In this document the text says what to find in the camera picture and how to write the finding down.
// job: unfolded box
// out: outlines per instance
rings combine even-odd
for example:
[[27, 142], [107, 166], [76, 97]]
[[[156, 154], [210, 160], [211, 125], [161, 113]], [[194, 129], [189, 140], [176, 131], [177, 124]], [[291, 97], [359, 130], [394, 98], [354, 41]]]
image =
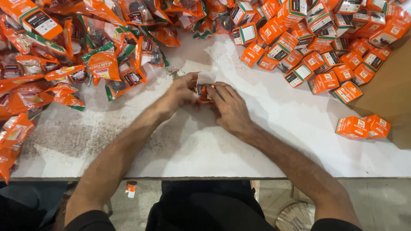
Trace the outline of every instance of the unfolded box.
[[242, 53], [240, 60], [252, 68], [263, 55], [264, 49], [252, 42]]
[[335, 133], [350, 140], [364, 139], [369, 132], [369, 123], [355, 116], [338, 120]]
[[257, 41], [257, 28], [254, 22], [244, 24], [233, 30], [234, 43], [244, 45], [249, 42]]

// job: orange box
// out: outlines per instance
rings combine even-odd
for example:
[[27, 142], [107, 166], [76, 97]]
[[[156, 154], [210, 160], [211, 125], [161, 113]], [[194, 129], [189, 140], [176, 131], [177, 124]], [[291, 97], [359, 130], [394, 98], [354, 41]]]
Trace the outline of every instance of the orange box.
[[368, 83], [375, 75], [375, 72], [368, 68], [364, 63], [361, 63], [354, 70], [353, 82], [358, 86]]
[[391, 20], [388, 20], [387, 26], [383, 30], [372, 35], [369, 38], [368, 43], [379, 48], [386, 47], [400, 39], [408, 30], [408, 27], [409, 24], [407, 22], [394, 17]]
[[295, 39], [288, 32], [284, 32], [277, 42], [274, 43], [268, 53], [274, 57], [275, 60], [281, 61], [287, 55], [291, 54], [291, 51], [297, 43], [297, 39]]
[[263, 69], [272, 71], [272, 70], [274, 69], [274, 67], [277, 66], [277, 64], [278, 64], [279, 62], [278, 62], [277, 60], [275, 60], [275, 59], [268, 53], [268, 50], [269, 50], [269, 49], [270, 49], [269, 47], [266, 47], [265, 52], [264, 52], [264, 55], [263, 55], [263, 57], [260, 59], [260, 61], [259, 61], [259, 63], [258, 63], [258, 66], [261, 67], [261, 68], [263, 68]]
[[306, 47], [311, 42], [314, 35], [307, 29], [305, 23], [299, 22], [291, 29], [291, 35], [297, 39], [298, 43], [294, 49]]
[[280, 26], [278, 24], [277, 16], [275, 16], [260, 28], [259, 34], [264, 42], [266, 42], [267, 45], [270, 45], [287, 29], [288, 27]]
[[361, 56], [359, 56], [355, 51], [350, 51], [347, 54], [341, 56], [340, 60], [343, 63], [348, 64], [351, 70], [354, 70], [363, 62], [363, 58], [361, 58]]
[[367, 0], [365, 7], [369, 10], [381, 12], [387, 7], [387, 2], [385, 0]]
[[376, 72], [380, 69], [381, 65], [383, 64], [383, 60], [380, 59], [375, 54], [369, 52], [365, 57], [363, 63], [370, 68], [372, 71]]
[[350, 140], [366, 138], [369, 132], [369, 123], [355, 116], [338, 120], [335, 133]]
[[288, 73], [301, 61], [302, 58], [303, 56], [298, 51], [292, 50], [291, 54], [289, 54], [285, 59], [281, 60], [277, 67], [284, 73]]
[[249, 23], [254, 15], [258, 14], [256, 8], [248, 1], [237, 1], [231, 11], [230, 17], [235, 25]]
[[307, 16], [307, 2], [301, 0], [286, 0], [280, 6], [277, 18], [278, 24], [293, 27]]
[[386, 46], [384, 48], [374, 48], [370, 52], [375, 54], [380, 59], [386, 60], [392, 51]]
[[391, 124], [381, 119], [378, 115], [362, 117], [361, 120], [369, 124], [368, 140], [385, 138], [390, 132]]
[[254, 22], [244, 24], [233, 30], [234, 43], [244, 45], [249, 42], [257, 41], [257, 27]]
[[337, 76], [333, 72], [319, 74], [308, 82], [314, 95], [318, 95], [339, 87]]
[[342, 64], [340, 66], [334, 67], [330, 72], [334, 72], [340, 83], [354, 77], [353, 70], [351, 70], [350, 66], [348, 66], [347, 64]]
[[263, 10], [264, 16], [267, 18], [267, 20], [274, 18], [279, 8], [280, 8], [280, 4], [278, 3], [277, 0], [267, 0], [261, 7], [261, 9]]
[[264, 49], [252, 42], [242, 53], [240, 60], [252, 68], [263, 55]]
[[304, 62], [301, 62], [295, 68], [293, 68], [291, 72], [289, 72], [284, 78], [291, 85], [291, 87], [295, 88], [304, 83], [313, 75], [314, 71], [310, 70], [310, 68], [308, 68]]
[[357, 52], [358, 55], [362, 56], [367, 52], [367, 45], [360, 39], [356, 39], [350, 43], [350, 49]]
[[354, 99], [363, 95], [358, 86], [351, 81], [343, 82], [341, 86], [333, 90], [332, 93], [343, 104], [347, 104], [348, 102], [351, 102]]
[[302, 58], [303, 62], [307, 65], [310, 70], [315, 71], [322, 65], [324, 65], [324, 60], [317, 52], [313, 51], [309, 55]]
[[384, 13], [371, 11], [371, 20], [357, 30], [356, 34], [360, 37], [369, 38], [375, 32], [382, 30], [386, 26]]

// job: small box on floor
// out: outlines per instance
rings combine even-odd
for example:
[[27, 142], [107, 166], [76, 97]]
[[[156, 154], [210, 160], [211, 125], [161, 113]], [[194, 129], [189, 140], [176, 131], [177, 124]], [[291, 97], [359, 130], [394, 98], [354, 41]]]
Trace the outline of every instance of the small box on floor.
[[333, 90], [332, 93], [343, 104], [347, 104], [348, 102], [351, 102], [363, 95], [358, 86], [351, 81], [343, 82], [341, 86]]
[[242, 53], [240, 60], [252, 68], [263, 55], [264, 49], [257, 45], [257, 43], [252, 42]]
[[335, 133], [350, 140], [366, 138], [369, 132], [369, 124], [355, 116], [338, 120]]
[[319, 74], [308, 82], [312, 94], [318, 95], [339, 87], [337, 76], [333, 72]]
[[378, 115], [362, 117], [361, 120], [369, 124], [368, 140], [385, 138], [390, 132], [391, 124], [381, 119]]

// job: finger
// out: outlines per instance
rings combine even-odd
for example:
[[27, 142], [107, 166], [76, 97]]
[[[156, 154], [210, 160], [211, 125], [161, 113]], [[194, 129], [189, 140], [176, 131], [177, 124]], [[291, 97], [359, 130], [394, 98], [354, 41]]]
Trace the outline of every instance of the finger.
[[217, 104], [217, 106], [224, 103], [224, 100], [217, 94], [217, 92], [212, 88], [210, 85], [205, 86], [207, 90], [207, 94], [210, 96], [212, 100]]

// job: black label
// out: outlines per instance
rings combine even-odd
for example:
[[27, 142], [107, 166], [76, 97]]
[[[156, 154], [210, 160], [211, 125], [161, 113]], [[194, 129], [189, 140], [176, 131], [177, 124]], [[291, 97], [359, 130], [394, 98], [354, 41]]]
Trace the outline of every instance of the black label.
[[37, 11], [34, 14], [28, 16], [24, 21], [26, 21], [33, 28], [37, 28], [47, 20], [50, 20], [47, 14], [43, 13], [42, 11]]

